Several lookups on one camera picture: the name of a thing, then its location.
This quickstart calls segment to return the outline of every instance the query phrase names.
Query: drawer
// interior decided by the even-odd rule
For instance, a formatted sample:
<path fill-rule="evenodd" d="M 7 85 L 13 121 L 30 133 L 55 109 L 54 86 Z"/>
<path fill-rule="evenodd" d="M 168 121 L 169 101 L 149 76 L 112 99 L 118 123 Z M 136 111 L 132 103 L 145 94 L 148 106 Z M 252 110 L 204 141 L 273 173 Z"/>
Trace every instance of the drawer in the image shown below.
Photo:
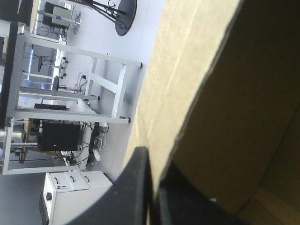
<path fill-rule="evenodd" d="M 70 182 L 74 191 L 89 189 L 89 185 L 79 172 L 65 172 L 65 176 Z"/>
<path fill-rule="evenodd" d="M 101 171 L 81 172 L 81 175 L 87 181 L 90 189 L 106 188 L 109 189 L 112 183 Z"/>
<path fill-rule="evenodd" d="M 63 172 L 50 173 L 50 177 L 55 186 L 57 193 L 73 191 L 71 183 L 66 178 L 65 173 Z"/>

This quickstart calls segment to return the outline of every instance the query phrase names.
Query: brown cardboard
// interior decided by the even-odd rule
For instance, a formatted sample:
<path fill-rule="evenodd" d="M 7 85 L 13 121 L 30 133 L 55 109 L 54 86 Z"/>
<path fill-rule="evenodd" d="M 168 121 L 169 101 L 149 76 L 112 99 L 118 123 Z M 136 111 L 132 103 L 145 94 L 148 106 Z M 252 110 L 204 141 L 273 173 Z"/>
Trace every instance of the brown cardboard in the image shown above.
<path fill-rule="evenodd" d="M 253 225 L 284 225 L 256 199 L 239 213 L 239 217 Z"/>
<path fill-rule="evenodd" d="M 238 3 L 165 1 L 125 157 L 126 164 L 135 146 L 149 148 L 154 192 Z"/>
<path fill-rule="evenodd" d="M 166 0 L 125 164 L 171 158 L 254 225 L 300 224 L 299 1 Z"/>

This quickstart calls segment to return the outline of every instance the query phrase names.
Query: desk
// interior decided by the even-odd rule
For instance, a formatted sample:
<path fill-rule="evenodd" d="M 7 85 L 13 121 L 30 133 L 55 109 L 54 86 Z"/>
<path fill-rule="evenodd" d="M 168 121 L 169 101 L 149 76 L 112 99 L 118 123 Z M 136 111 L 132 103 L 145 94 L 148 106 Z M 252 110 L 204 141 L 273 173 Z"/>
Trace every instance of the desk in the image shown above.
<path fill-rule="evenodd" d="M 127 66 L 142 67 L 140 62 L 121 59 L 113 57 L 107 54 L 101 54 L 97 52 L 91 52 L 79 48 L 75 48 L 68 45 L 61 45 L 56 40 L 47 39 L 35 35 L 27 35 L 23 33 L 24 27 L 22 24 L 11 22 L 8 45 L 7 45 L 7 57 L 3 76 L 3 87 L 0 97 L 0 128 L 4 128 L 6 131 L 6 139 L 4 142 L 5 156 L 3 160 L 2 174 L 21 174 L 21 173 L 45 173 L 45 172 L 59 172 L 59 171 L 71 171 L 80 170 L 82 167 L 78 165 L 72 166 L 53 166 L 53 167 L 40 167 L 40 168 L 22 168 L 22 169 L 9 169 L 9 155 L 10 147 L 12 145 L 12 133 L 14 120 L 32 118 L 41 120 L 66 120 L 66 121 L 85 121 L 85 122 L 106 122 L 106 123 L 129 123 L 129 118 L 121 116 L 121 109 L 124 100 L 125 88 L 128 76 L 126 76 Z M 90 72 L 87 75 L 87 88 L 84 94 L 51 91 L 51 90 L 39 90 L 20 87 L 20 79 L 22 78 L 22 58 L 27 44 L 34 44 L 39 46 L 50 47 L 54 49 L 60 49 L 66 52 L 76 53 L 80 55 L 89 56 L 91 59 Z M 109 80 L 106 80 L 95 74 L 97 60 L 113 61 L 121 64 L 120 75 L 118 83 L 115 84 Z M 21 108 L 18 106 L 18 98 L 20 91 L 28 94 L 37 94 L 41 98 L 43 96 L 52 96 L 54 99 L 60 97 L 62 94 L 64 97 L 77 98 L 77 102 L 82 103 L 82 107 L 88 108 L 81 99 L 89 99 L 91 97 L 91 87 L 93 82 L 98 83 L 102 87 L 108 89 L 115 94 L 115 99 L 112 108 L 111 115 L 96 114 L 90 108 L 84 112 L 82 111 L 60 111 L 60 110 L 45 110 L 34 108 Z"/>

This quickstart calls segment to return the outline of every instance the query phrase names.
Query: white metal frame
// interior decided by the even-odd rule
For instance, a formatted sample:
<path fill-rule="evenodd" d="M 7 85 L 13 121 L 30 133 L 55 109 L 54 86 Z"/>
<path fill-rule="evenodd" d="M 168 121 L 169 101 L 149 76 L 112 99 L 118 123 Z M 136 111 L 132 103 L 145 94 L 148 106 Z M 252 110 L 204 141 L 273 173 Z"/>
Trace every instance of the white metal frame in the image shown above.
<path fill-rule="evenodd" d="M 52 91 L 52 90 L 39 90 L 33 88 L 20 87 L 20 79 L 24 74 L 22 71 L 22 57 L 25 52 L 27 44 L 34 44 L 39 46 L 44 46 L 48 48 L 54 48 L 63 50 L 66 52 L 81 54 L 91 57 L 91 68 L 89 75 L 87 77 L 87 88 L 84 94 L 70 93 L 65 91 Z M 118 83 L 115 84 L 107 79 L 104 79 L 95 74 L 97 60 L 108 60 L 121 64 L 120 76 Z M 24 173 L 45 173 L 45 172 L 59 172 L 59 171 L 68 171 L 68 170 L 78 170 L 79 166 L 54 166 L 54 167 L 39 167 L 39 168 L 22 168 L 22 169 L 9 169 L 9 155 L 10 147 L 13 133 L 14 120 L 24 119 L 24 118 L 33 118 L 33 119 L 47 119 L 47 120 L 75 120 L 75 121 L 85 121 L 85 122 L 106 122 L 106 123 L 129 123 L 128 118 L 121 118 L 120 113 L 122 109 L 122 104 L 124 100 L 125 87 L 127 83 L 128 76 L 126 76 L 125 71 L 127 65 L 134 67 L 142 67 L 140 62 L 121 59 L 113 57 L 106 54 L 100 54 L 97 52 L 87 51 L 84 49 L 64 45 L 53 39 L 47 39 L 44 37 L 36 35 L 24 35 L 23 33 L 18 34 L 17 42 L 15 46 L 15 57 L 13 63 L 13 71 L 11 74 L 11 84 L 8 97 L 8 106 L 7 106 L 7 120 L 10 121 L 10 124 L 6 127 L 6 139 L 4 143 L 5 157 L 2 165 L 2 174 L 24 174 Z M 44 75 L 35 75 L 35 74 L 24 74 L 31 75 L 36 77 L 42 77 L 47 79 L 52 79 Z M 33 108 L 20 108 L 18 107 L 18 98 L 19 96 L 30 97 L 30 98 L 45 98 L 52 100 L 70 100 L 76 101 L 81 99 L 95 99 L 91 96 L 91 88 L 93 82 L 98 83 L 104 88 L 115 93 L 115 99 L 113 103 L 113 109 L 111 115 L 98 115 L 90 112 L 71 112 L 71 111 L 60 111 L 60 110 L 44 110 L 44 109 L 33 109 Z"/>
<path fill-rule="evenodd" d="M 23 74 L 21 68 L 22 55 L 25 50 L 25 46 L 27 44 L 45 46 L 48 48 L 60 49 L 66 52 L 90 56 L 91 70 L 87 77 L 88 83 L 87 83 L 85 94 L 19 87 L 18 84 L 20 83 L 20 75 Z M 96 69 L 98 59 L 114 61 L 122 64 L 119 81 L 117 84 L 114 84 L 113 82 L 104 79 L 100 76 L 97 76 L 95 74 L 95 69 Z M 14 60 L 14 68 L 12 72 L 12 79 L 11 79 L 12 82 L 10 85 L 9 98 L 8 98 L 7 117 L 15 117 L 18 119 L 23 119 L 23 118 L 27 118 L 30 115 L 29 118 L 49 119 L 49 120 L 77 120 L 77 121 L 88 121 L 88 122 L 92 121 L 92 122 L 109 122 L 109 123 L 128 123 L 129 122 L 128 118 L 120 119 L 120 111 L 124 100 L 125 87 L 128 78 L 127 76 L 125 76 L 127 65 L 131 65 L 135 67 L 142 66 L 140 62 L 121 59 L 106 54 L 100 54 L 97 52 L 91 52 L 80 48 L 72 47 L 69 45 L 61 45 L 57 42 L 41 39 L 38 36 L 33 36 L 33 35 L 28 36 L 24 34 L 19 34 L 17 37 L 17 43 L 15 48 L 15 60 Z M 52 96 L 52 98 L 54 98 L 55 100 L 57 99 L 53 96 L 57 96 L 59 98 L 61 97 L 81 98 L 81 99 L 87 98 L 91 100 L 92 99 L 96 100 L 97 97 L 91 96 L 91 87 L 93 82 L 97 82 L 99 85 L 115 93 L 115 99 L 114 99 L 111 115 L 94 115 L 94 114 L 77 113 L 77 112 L 70 112 L 70 111 L 56 112 L 53 110 L 41 111 L 37 109 L 24 109 L 18 107 L 18 97 L 20 96 L 20 92 L 22 93 L 22 95 L 35 94 L 35 95 L 43 95 L 43 96 Z"/>
<path fill-rule="evenodd" d="M 5 142 L 4 142 L 5 155 L 4 155 L 3 165 L 2 165 L 2 175 L 79 170 L 79 166 L 77 166 L 77 165 L 9 169 L 8 165 L 9 165 L 9 155 L 10 155 L 13 127 L 14 127 L 14 120 L 11 121 L 11 126 L 6 128 L 6 137 L 5 137 Z"/>

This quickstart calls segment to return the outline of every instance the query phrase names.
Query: white drawer cabinet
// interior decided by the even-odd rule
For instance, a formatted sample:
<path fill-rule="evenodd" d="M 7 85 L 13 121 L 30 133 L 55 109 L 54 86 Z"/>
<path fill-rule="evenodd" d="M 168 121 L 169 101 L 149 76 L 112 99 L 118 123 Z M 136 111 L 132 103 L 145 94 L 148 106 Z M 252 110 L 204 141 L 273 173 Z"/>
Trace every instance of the white drawer cabinet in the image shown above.
<path fill-rule="evenodd" d="M 47 173 L 41 215 L 45 224 L 63 225 L 95 203 L 112 185 L 101 171 Z"/>

